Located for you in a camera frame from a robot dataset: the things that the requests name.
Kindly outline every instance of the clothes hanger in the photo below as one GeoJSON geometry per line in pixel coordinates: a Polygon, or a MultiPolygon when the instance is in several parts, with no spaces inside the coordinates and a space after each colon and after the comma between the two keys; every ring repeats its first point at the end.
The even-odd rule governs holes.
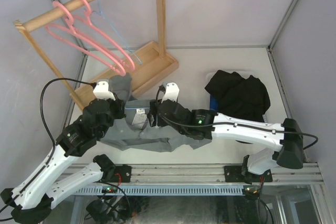
{"type": "MultiPolygon", "coordinates": [[[[86,2],[84,3],[86,8],[88,9],[88,12],[87,10],[85,10],[85,15],[86,15],[86,18],[87,20],[79,17],[79,16],[72,16],[71,13],[69,12],[68,9],[66,9],[64,7],[64,5],[62,5],[60,2],[58,1],[54,1],[52,3],[52,5],[54,7],[59,7],[61,8],[64,12],[65,12],[65,16],[63,17],[64,21],[66,22],[66,24],[68,25],[68,28],[67,27],[64,27],[64,26],[61,26],[61,25],[58,25],[58,24],[54,24],[54,23],[49,23],[48,25],[45,26],[45,29],[47,30],[48,33],[50,33],[54,38],[64,42],[64,43],[67,43],[68,45],[78,49],[79,51],[83,52],[84,54],[87,54],[89,56],[92,56],[94,57],[95,59],[97,59],[98,61],[100,61],[101,63],[103,63],[104,65],[108,66],[109,68],[111,68],[112,70],[114,70],[117,74],[121,75],[121,76],[125,76],[126,75],[126,71],[123,67],[126,66],[128,67],[130,70],[134,70],[135,66],[134,66],[134,62],[132,61],[132,59],[128,56],[126,57],[127,59],[130,59],[131,60],[131,63],[130,64],[127,64],[125,61],[122,61],[116,54],[114,54],[113,52],[111,52],[109,49],[107,49],[106,47],[104,47],[102,44],[98,43],[97,41],[93,40],[91,37],[89,37],[88,35],[86,35],[85,33],[83,33],[82,31],[80,31],[78,28],[74,27],[74,21],[75,19],[78,19],[79,21],[83,22],[83,23],[87,23],[90,25],[90,23],[92,24],[90,18],[87,16],[90,14],[90,11],[91,11],[91,8],[90,8],[90,5],[86,2]],[[56,35],[55,33],[53,33],[51,30],[50,30],[50,27],[53,27],[53,28],[57,28],[57,29],[60,29],[62,31],[65,31],[81,40],[83,40],[84,42],[88,43],[89,45],[91,45],[93,48],[96,48],[98,51],[102,52],[105,56],[107,56],[109,59],[111,59],[115,65],[111,65],[109,64],[108,62],[106,62],[105,60],[99,58],[97,55],[93,54],[92,52],[89,52],[79,46],[77,46],[76,44],[56,35]]],[[[103,33],[101,30],[99,30],[97,27],[94,27],[95,30],[97,32],[99,32],[100,34],[103,33]]]]}
{"type": "Polygon", "coordinates": [[[76,48],[77,50],[83,52],[84,54],[87,54],[93,58],[95,58],[96,60],[100,61],[101,63],[103,63],[104,65],[108,66],[109,68],[111,68],[113,71],[115,71],[117,74],[121,75],[121,76],[125,76],[126,75],[126,71],[123,67],[123,65],[121,63],[119,63],[118,60],[115,60],[115,57],[111,56],[110,54],[107,54],[106,51],[99,47],[99,45],[96,44],[96,42],[94,40],[92,40],[90,37],[88,37],[87,35],[83,34],[79,29],[74,27],[74,18],[71,15],[71,13],[69,12],[68,9],[66,9],[64,7],[64,5],[62,5],[60,2],[58,1],[53,1],[52,3],[53,7],[59,7],[61,8],[64,12],[65,12],[65,16],[63,16],[63,19],[65,21],[65,23],[68,25],[67,27],[55,24],[55,23],[49,23],[45,26],[45,29],[47,30],[47,32],[52,35],[54,38],[76,48]],[[77,46],[75,43],[72,43],[71,41],[64,39],[58,35],[56,35],[55,33],[53,33],[50,28],[57,28],[60,29],[62,31],[65,31],[66,33],[73,35],[81,40],[83,40],[84,42],[88,43],[89,45],[91,45],[93,48],[96,48],[98,51],[102,52],[105,56],[107,56],[110,60],[112,60],[115,63],[114,65],[109,64],[108,62],[106,62],[105,60],[99,58],[97,55],[93,54],[92,52],[89,52],[88,50],[85,50],[84,48],[81,48],[79,46],[77,46]]]}
{"type": "Polygon", "coordinates": [[[97,33],[99,33],[102,37],[104,37],[109,43],[113,44],[115,46],[115,48],[117,48],[117,50],[120,51],[125,56],[124,60],[121,60],[119,57],[117,57],[117,59],[120,60],[120,62],[124,66],[126,66],[128,69],[133,71],[135,69],[135,64],[134,64],[134,61],[132,60],[132,58],[111,37],[109,37],[106,33],[104,33],[101,29],[99,29],[98,27],[96,27],[92,23],[91,18],[90,18],[91,14],[92,14],[91,6],[87,2],[87,0],[81,0],[81,1],[83,2],[83,4],[86,7],[86,9],[84,9],[85,18],[82,18],[82,17],[77,16],[77,15],[73,15],[74,19],[79,20],[80,22],[89,26],[90,28],[95,30],[97,33]]]}
{"type": "Polygon", "coordinates": [[[102,17],[108,24],[109,26],[114,30],[115,34],[118,35],[118,37],[122,40],[122,42],[124,43],[124,47],[127,49],[127,51],[130,53],[129,56],[132,57],[133,61],[134,61],[134,58],[136,58],[137,60],[137,63],[139,65],[142,65],[142,60],[137,56],[137,54],[132,50],[130,49],[130,47],[128,46],[126,40],[121,36],[121,34],[118,32],[118,30],[115,28],[115,26],[113,25],[113,23],[111,22],[111,20],[109,20],[106,16],[105,16],[105,13],[101,7],[101,3],[100,3],[100,0],[97,0],[97,3],[98,3],[98,11],[96,10],[93,10],[92,13],[96,13],[98,14],[100,17],[102,17]]]}

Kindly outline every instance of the wooden base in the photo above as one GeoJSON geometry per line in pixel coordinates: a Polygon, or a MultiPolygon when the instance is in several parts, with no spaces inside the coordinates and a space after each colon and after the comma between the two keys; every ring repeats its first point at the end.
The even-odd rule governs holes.
{"type": "MultiPolygon", "coordinates": [[[[135,70],[130,72],[132,92],[135,97],[139,97],[179,68],[178,61],[168,53],[165,54],[165,57],[159,56],[159,46],[154,41],[149,42],[135,53],[142,60],[142,65],[135,65],[135,70]]],[[[92,79],[91,82],[96,82],[99,79],[110,79],[115,75],[117,74],[112,69],[108,69],[92,79]]],[[[76,89],[75,93],[84,106],[87,106],[96,98],[92,92],[92,87],[88,85],[76,89]]]]}

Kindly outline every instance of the wooden rod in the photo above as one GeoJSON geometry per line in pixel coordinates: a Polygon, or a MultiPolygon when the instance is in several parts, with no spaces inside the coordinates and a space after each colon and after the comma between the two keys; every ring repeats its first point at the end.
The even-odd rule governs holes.
{"type": "MultiPolygon", "coordinates": [[[[45,61],[45,63],[51,68],[51,70],[55,73],[58,78],[63,78],[64,76],[61,72],[56,68],[53,62],[48,58],[46,53],[40,48],[36,40],[32,37],[32,35],[25,29],[22,23],[18,20],[14,21],[13,24],[19,30],[19,32],[28,40],[28,42],[32,45],[32,47],[36,50],[36,52],[41,56],[41,58],[45,61]]],[[[66,80],[62,80],[64,85],[70,91],[73,100],[76,102],[78,107],[83,110],[84,105],[82,104],[79,96],[75,93],[74,89],[70,86],[70,84],[66,80]]]]}
{"type": "Polygon", "coordinates": [[[159,55],[166,55],[166,0],[156,0],[157,36],[159,38],[159,55]]]}
{"type": "MultiPolygon", "coordinates": [[[[68,9],[70,12],[73,10],[76,10],[83,6],[83,3],[81,0],[70,0],[64,4],[66,9],[68,9]]],[[[47,25],[48,23],[60,18],[64,15],[64,12],[56,7],[46,13],[43,13],[27,22],[23,23],[23,26],[26,28],[27,32],[32,32],[42,26],[47,25]]]]}

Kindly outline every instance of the table surface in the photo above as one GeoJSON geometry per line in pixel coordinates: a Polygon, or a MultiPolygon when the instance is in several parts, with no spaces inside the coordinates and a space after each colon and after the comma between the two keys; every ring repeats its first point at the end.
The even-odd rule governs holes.
{"type": "MultiPolygon", "coordinates": [[[[218,69],[237,71],[244,78],[252,74],[259,78],[267,88],[271,107],[266,112],[269,123],[282,123],[286,118],[284,104],[267,55],[266,48],[216,48],[216,49],[171,49],[168,52],[179,61],[179,68],[163,81],[174,81],[180,88],[178,102],[192,109],[208,109],[209,94],[204,87],[211,73],[218,69]]],[[[89,57],[83,81],[89,81],[106,70],[106,66],[89,57]]],[[[160,81],[138,99],[155,98],[160,81]]],[[[71,116],[74,121],[81,111],[75,105],[71,116]]],[[[106,154],[116,164],[229,164],[241,163],[247,154],[254,154],[264,147],[258,144],[240,144],[231,139],[216,139],[193,150],[182,145],[173,152],[157,153],[128,149],[120,151],[111,146],[97,143],[76,163],[92,162],[96,155],[106,154]]]]}

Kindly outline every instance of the pink hanger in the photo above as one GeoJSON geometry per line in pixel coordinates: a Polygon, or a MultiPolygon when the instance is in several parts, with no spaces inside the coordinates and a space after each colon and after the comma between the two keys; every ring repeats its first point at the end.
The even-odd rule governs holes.
{"type": "Polygon", "coordinates": [[[86,7],[88,8],[88,10],[85,10],[85,15],[86,15],[87,20],[84,20],[84,19],[82,19],[82,18],[79,17],[79,16],[76,16],[76,17],[75,17],[75,16],[72,16],[71,13],[69,12],[69,10],[66,9],[66,8],[64,7],[64,5],[62,5],[62,4],[59,3],[58,1],[54,1],[54,2],[52,3],[52,5],[53,5],[54,7],[59,7],[59,8],[61,8],[61,9],[65,12],[66,15],[63,17],[63,19],[64,19],[64,21],[66,22],[66,24],[68,25],[69,28],[64,27],[64,26],[60,26],[60,25],[58,25],[58,24],[50,23],[50,24],[48,24],[48,25],[45,26],[45,29],[47,30],[47,32],[49,32],[49,33],[50,33],[53,37],[55,37],[56,39],[58,39],[58,40],[60,40],[60,41],[62,41],[62,42],[64,42],[64,43],[67,43],[68,45],[70,45],[70,46],[72,46],[72,47],[78,49],[79,51],[81,51],[81,52],[83,52],[83,53],[85,53],[85,54],[87,54],[87,55],[90,55],[90,56],[94,57],[95,59],[99,60],[101,63],[103,63],[103,64],[105,64],[106,66],[108,66],[109,68],[113,69],[116,73],[118,73],[118,74],[121,75],[121,76],[126,75],[126,71],[125,71],[123,65],[124,65],[124,66],[127,66],[130,70],[134,70],[134,69],[135,69],[135,65],[134,65],[133,60],[132,60],[132,59],[131,59],[131,58],[130,58],[130,57],[129,57],[123,50],[122,50],[122,48],[121,48],[117,43],[115,43],[112,39],[109,39],[109,41],[113,41],[113,44],[114,44],[114,45],[117,45],[117,46],[119,47],[118,49],[121,49],[121,50],[122,50],[122,51],[121,51],[121,50],[119,50],[119,51],[121,51],[123,55],[124,55],[124,54],[127,55],[126,58],[130,60],[131,64],[127,64],[125,61],[122,61],[117,55],[115,55],[113,52],[109,51],[109,50],[108,50],[106,47],[104,47],[102,44],[100,44],[100,43],[98,43],[97,41],[93,40],[91,37],[89,37],[88,35],[86,35],[86,34],[83,33],[82,31],[80,31],[78,28],[74,27],[74,25],[73,25],[73,24],[74,24],[74,19],[78,19],[78,20],[80,20],[81,22],[83,22],[83,23],[87,24],[88,26],[92,27],[95,31],[99,32],[103,37],[108,38],[108,36],[107,36],[105,33],[103,33],[100,29],[98,29],[97,27],[95,27],[95,26],[92,24],[92,22],[91,22],[91,20],[90,20],[90,18],[89,18],[89,16],[88,16],[88,15],[90,15],[90,14],[92,13],[91,8],[90,8],[90,5],[89,5],[87,2],[84,3],[84,4],[85,4],[86,7]],[[115,65],[116,65],[118,68],[116,68],[115,66],[109,64],[108,62],[106,62],[106,61],[100,59],[98,56],[96,56],[96,55],[93,54],[92,52],[89,52],[89,51],[87,51],[87,50],[85,50],[85,49],[83,49],[83,48],[77,46],[76,44],[74,44],[74,43],[72,43],[72,42],[70,42],[70,41],[68,41],[68,40],[66,40],[66,39],[64,39],[64,38],[62,38],[62,37],[60,37],[60,36],[54,34],[54,33],[49,29],[50,27],[58,28],[58,29],[60,29],[60,30],[62,30],[62,31],[65,31],[65,32],[67,32],[67,33],[69,33],[69,34],[71,34],[71,35],[73,35],[73,36],[75,36],[75,37],[77,37],[77,38],[79,38],[79,39],[81,39],[81,40],[87,42],[87,43],[90,44],[93,48],[96,48],[97,50],[99,50],[100,52],[102,52],[105,56],[107,56],[109,59],[111,59],[111,60],[115,63],[115,65]]]}
{"type": "Polygon", "coordinates": [[[104,65],[108,66],[109,68],[113,69],[117,74],[121,75],[121,76],[125,76],[126,75],[126,71],[124,69],[124,67],[122,66],[122,64],[116,60],[116,58],[118,56],[115,55],[115,57],[111,56],[110,54],[107,54],[106,51],[99,47],[99,45],[97,45],[96,41],[94,41],[93,39],[91,39],[89,36],[87,35],[83,35],[83,33],[81,33],[77,28],[74,27],[74,19],[73,19],[73,16],[71,15],[71,13],[69,12],[68,9],[66,9],[64,7],[64,5],[62,5],[60,2],[58,1],[53,1],[52,3],[53,7],[59,7],[61,8],[64,12],[65,12],[65,16],[63,17],[64,21],[66,22],[66,24],[68,25],[69,28],[67,27],[64,27],[64,26],[61,26],[61,25],[58,25],[58,24],[55,24],[55,23],[49,23],[45,26],[45,29],[47,30],[48,33],[50,33],[54,38],[78,49],[79,51],[83,52],[84,54],[87,54],[89,56],[92,56],[94,57],[96,60],[99,60],[101,63],[103,63],[104,65]],[[99,50],[100,52],[102,52],[104,55],[106,55],[109,59],[111,59],[115,64],[116,66],[118,67],[118,69],[109,64],[108,62],[104,61],[103,59],[99,58],[97,55],[93,54],[92,52],[89,52],[79,46],[77,46],[76,44],[70,42],[69,40],[67,39],[64,39],[56,34],[54,34],[51,30],[50,30],[50,27],[53,27],[53,28],[57,28],[57,29],[60,29],[62,31],[65,31],[66,33],[69,33],[83,41],[85,41],[86,43],[90,44],[93,48],[96,48],[97,50],[99,50]]]}
{"type": "Polygon", "coordinates": [[[98,27],[96,27],[91,19],[90,16],[92,14],[92,9],[90,4],[87,2],[87,0],[81,0],[86,9],[84,9],[84,15],[85,18],[82,18],[80,16],[77,15],[73,15],[74,19],[81,21],[82,23],[84,23],[85,25],[89,26],[90,28],[92,28],[93,30],[95,30],[97,33],[99,33],[101,36],[103,36],[108,42],[110,42],[111,44],[113,44],[118,51],[120,51],[124,56],[125,56],[125,60],[127,59],[129,63],[127,63],[125,60],[121,60],[119,57],[118,59],[120,60],[120,62],[126,66],[128,69],[130,70],[134,70],[135,69],[135,64],[134,61],[132,60],[132,58],[112,39],[110,38],[106,33],[104,33],[102,30],[100,30],[98,27]]]}

